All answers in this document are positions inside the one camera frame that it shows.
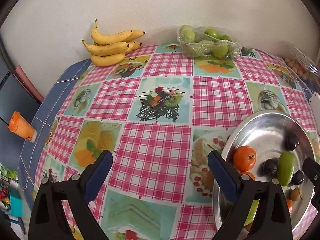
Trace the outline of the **blue cloth under tablecloth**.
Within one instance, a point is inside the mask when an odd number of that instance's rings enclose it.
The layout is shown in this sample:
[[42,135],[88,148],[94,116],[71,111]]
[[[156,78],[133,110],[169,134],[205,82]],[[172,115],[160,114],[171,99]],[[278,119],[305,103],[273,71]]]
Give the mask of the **blue cloth under tablecloth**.
[[18,182],[30,209],[33,208],[35,174],[45,138],[67,96],[90,64],[91,60],[85,59],[68,67],[44,98],[31,122],[37,130],[37,137],[34,142],[24,142],[18,165]]

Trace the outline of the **white rectangular box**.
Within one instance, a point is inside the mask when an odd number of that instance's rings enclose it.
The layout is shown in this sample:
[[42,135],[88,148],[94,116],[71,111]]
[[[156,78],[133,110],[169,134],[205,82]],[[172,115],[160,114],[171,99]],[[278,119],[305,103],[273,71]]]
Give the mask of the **white rectangular box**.
[[316,121],[316,124],[319,125],[320,121],[320,96],[318,93],[313,93],[311,98],[309,99],[309,104]]

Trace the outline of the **plastic tray of green fruits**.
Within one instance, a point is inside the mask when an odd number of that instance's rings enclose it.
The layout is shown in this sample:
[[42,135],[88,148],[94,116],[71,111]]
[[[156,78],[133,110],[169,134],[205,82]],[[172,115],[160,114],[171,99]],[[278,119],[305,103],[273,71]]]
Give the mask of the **plastic tray of green fruits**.
[[242,43],[228,29],[182,25],[177,30],[179,42],[186,57],[235,58],[240,55]]

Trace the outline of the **dark cherry front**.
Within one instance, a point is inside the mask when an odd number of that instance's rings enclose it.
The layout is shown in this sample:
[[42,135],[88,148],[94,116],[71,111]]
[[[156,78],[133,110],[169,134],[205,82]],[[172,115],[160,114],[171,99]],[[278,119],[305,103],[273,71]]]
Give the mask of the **dark cherry front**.
[[293,151],[295,148],[298,147],[298,145],[300,144],[300,141],[298,139],[298,137],[295,134],[290,134],[287,136],[286,138],[286,148],[289,151]]

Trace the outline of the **silver metal bowl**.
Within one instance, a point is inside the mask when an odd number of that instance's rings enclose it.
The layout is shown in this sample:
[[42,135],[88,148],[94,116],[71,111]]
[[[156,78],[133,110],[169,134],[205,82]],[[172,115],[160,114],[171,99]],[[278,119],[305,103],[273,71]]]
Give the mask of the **silver metal bowl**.
[[[233,154],[240,146],[251,146],[257,155],[257,160],[250,172],[256,180],[268,182],[270,177],[263,175],[262,166],[267,159],[278,160],[287,151],[286,139],[289,135],[296,135],[299,145],[292,150],[296,157],[295,170],[303,168],[306,158],[316,158],[318,140],[312,139],[311,134],[291,116],[280,111],[264,110],[247,117],[232,132],[221,153],[221,157],[228,163],[233,160]],[[291,224],[293,237],[298,239],[306,232],[317,211],[311,205],[313,184],[305,179],[300,186],[302,199],[293,205]]]

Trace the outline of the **brown longan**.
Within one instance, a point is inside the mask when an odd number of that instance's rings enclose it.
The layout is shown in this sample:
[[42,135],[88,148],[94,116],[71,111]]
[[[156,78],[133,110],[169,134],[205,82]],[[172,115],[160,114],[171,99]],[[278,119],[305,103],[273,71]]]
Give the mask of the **brown longan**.
[[300,199],[302,199],[302,195],[301,195],[301,192],[300,192],[300,188],[299,187],[296,187],[294,188],[291,193],[290,193],[290,199],[293,201],[293,202],[296,202]]

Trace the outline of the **yellow banana bunch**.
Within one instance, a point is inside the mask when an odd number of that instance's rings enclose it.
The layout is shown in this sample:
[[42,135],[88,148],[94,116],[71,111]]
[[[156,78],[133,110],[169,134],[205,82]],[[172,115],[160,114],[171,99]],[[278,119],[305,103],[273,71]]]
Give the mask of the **yellow banana bunch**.
[[142,46],[137,39],[145,35],[142,30],[125,30],[113,35],[102,34],[98,29],[99,20],[95,19],[90,32],[93,44],[81,40],[96,67],[108,67],[120,63],[134,50]]

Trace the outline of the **dark cherry back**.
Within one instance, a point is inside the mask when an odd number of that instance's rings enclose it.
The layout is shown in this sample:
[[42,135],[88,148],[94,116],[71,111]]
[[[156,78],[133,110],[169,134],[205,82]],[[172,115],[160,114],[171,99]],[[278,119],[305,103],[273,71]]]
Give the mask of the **dark cherry back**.
[[295,172],[292,177],[292,184],[293,185],[300,185],[304,182],[304,173],[301,170]]

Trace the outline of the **pale green mango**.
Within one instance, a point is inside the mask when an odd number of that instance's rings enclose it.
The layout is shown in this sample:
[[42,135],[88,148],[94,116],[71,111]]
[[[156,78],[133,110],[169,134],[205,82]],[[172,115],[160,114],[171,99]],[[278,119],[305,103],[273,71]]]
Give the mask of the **pale green mango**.
[[259,200],[253,200],[251,208],[249,210],[249,213],[247,215],[246,221],[244,223],[244,226],[247,226],[248,224],[252,223],[254,218],[255,218],[255,214],[257,212],[258,209],[258,205],[259,205]]

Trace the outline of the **medium orange tangerine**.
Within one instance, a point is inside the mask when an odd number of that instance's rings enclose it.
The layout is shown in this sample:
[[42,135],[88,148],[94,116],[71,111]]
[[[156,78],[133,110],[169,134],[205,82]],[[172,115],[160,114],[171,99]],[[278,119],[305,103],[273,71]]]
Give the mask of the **medium orange tangerine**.
[[240,172],[240,177],[242,180],[248,181],[248,180],[255,180],[255,176],[251,172]]

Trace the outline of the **clear bag of longans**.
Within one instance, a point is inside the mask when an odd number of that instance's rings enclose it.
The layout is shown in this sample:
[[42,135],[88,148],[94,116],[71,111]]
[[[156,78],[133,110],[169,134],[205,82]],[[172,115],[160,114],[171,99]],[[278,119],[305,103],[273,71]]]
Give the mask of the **clear bag of longans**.
[[319,69],[313,60],[290,42],[283,42],[283,46],[286,49],[284,61],[287,66],[308,85],[319,87]]

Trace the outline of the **pink checkered tablecloth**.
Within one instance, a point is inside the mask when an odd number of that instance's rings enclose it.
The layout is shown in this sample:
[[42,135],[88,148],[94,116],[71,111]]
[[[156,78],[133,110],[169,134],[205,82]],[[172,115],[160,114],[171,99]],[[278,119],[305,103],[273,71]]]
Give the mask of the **pink checkered tablecloth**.
[[243,48],[236,59],[187,58],[176,43],[90,64],[54,118],[35,174],[69,179],[103,150],[113,167],[89,208],[110,239],[211,239],[206,157],[261,109],[290,114],[318,140],[304,87],[283,58]]

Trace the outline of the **orange plastic cup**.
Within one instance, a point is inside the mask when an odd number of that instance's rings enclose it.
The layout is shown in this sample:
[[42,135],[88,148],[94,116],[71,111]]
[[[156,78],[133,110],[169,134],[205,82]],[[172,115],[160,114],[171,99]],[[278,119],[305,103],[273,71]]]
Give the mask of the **orange plastic cup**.
[[29,124],[21,115],[19,112],[14,111],[9,124],[8,129],[10,132],[15,133],[19,137],[29,141],[29,142],[35,142],[35,139],[37,137],[37,130]]

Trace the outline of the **dark cherry with stem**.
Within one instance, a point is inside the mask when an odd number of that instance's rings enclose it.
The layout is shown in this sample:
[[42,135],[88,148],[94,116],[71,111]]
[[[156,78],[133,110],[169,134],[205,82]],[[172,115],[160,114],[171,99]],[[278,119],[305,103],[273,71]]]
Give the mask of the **dark cherry with stem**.
[[277,162],[274,159],[267,159],[262,166],[263,175],[271,176],[277,172]]

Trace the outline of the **dark green mango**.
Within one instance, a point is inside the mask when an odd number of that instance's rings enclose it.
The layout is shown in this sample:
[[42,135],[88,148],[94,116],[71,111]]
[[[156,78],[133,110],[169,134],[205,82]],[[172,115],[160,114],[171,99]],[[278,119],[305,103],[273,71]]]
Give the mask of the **dark green mango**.
[[282,152],[277,165],[277,179],[281,186],[289,185],[295,170],[296,156],[292,152]]

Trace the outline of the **small orange tangerine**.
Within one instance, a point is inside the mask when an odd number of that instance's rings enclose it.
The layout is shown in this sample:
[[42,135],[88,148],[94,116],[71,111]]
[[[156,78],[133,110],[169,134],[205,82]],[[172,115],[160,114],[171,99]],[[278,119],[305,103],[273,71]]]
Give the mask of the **small orange tangerine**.
[[289,210],[289,214],[291,215],[292,213],[292,206],[293,206],[293,201],[290,199],[286,199],[286,203],[287,203],[287,208]]

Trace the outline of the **large orange tangerine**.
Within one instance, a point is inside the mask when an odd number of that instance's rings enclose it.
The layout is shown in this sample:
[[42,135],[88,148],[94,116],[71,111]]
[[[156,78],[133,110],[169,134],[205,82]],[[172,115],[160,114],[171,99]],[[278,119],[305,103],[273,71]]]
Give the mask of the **large orange tangerine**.
[[254,167],[256,160],[256,150],[248,145],[237,148],[233,155],[233,165],[241,172],[251,170]]

